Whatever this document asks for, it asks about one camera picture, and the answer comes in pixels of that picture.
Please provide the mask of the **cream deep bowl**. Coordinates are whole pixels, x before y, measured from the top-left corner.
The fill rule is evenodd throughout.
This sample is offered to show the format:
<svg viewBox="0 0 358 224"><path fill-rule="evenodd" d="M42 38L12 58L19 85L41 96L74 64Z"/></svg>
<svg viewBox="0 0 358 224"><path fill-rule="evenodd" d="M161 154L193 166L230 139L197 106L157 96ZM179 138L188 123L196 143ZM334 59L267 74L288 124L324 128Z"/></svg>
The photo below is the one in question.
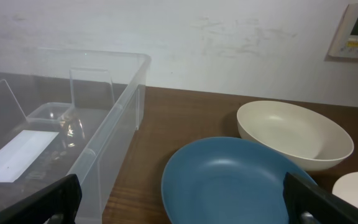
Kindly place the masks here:
<svg viewBox="0 0 358 224"><path fill-rule="evenodd" d="M236 114L243 139L261 143L307 171L330 169L354 152L350 135L329 118L279 101L252 101Z"/></svg>

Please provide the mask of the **blue bowl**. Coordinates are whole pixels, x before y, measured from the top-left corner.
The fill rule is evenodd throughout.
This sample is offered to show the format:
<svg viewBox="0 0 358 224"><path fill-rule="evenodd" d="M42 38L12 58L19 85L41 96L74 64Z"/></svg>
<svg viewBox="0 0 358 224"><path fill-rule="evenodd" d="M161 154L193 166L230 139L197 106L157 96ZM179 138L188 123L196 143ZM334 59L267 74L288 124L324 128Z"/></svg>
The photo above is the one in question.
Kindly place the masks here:
<svg viewBox="0 0 358 224"><path fill-rule="evenodd" d="M181 223L288 223L286 173L312 178L272 149L245 139L204 138L167 162L161 181L169 220Z"/></svg>

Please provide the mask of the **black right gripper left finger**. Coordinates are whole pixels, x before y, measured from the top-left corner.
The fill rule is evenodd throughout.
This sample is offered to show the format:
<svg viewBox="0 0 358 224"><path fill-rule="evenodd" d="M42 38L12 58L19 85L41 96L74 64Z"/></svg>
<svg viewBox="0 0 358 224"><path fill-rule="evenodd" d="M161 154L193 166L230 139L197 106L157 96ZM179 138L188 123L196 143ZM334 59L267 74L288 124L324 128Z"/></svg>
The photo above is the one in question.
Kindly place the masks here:
<svg viewBox="0 0 358 224"><path fill-rule="evenodd" d="M0 224L75 224L81 199L78 177L70 174L0 211Z"/></svg>

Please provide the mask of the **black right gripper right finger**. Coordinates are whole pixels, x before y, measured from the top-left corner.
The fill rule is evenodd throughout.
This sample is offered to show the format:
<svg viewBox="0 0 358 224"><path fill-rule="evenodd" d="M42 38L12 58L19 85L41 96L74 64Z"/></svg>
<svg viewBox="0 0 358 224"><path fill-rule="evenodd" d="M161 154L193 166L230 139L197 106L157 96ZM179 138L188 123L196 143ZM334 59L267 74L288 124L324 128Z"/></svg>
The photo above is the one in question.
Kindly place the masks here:
<svg viewBox="0 0 358 224"><path fill-rule="evenodd" d="M358 224L358 208L298 174L285 174L283 199L289 224Z"/></svg>

